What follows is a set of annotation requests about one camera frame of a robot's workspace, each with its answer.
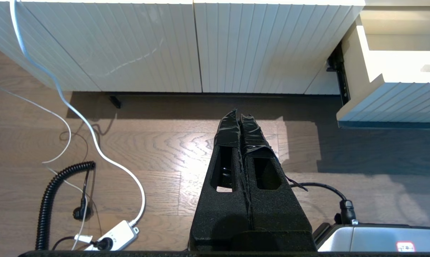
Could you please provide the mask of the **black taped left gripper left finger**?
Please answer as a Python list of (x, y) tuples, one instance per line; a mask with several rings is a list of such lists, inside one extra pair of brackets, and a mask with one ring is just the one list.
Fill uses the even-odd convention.
[(251, 174), (237, 109), (223, 116), (192, 226), (191, 251), (252, 251)]

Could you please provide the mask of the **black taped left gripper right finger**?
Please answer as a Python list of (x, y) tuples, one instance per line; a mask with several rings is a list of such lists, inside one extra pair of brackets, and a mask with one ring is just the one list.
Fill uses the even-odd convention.
[(242, 115), (241, 156), (249, 229), (242, 251), (316, 251), (312, 227), (273, 149), (251, 115)]

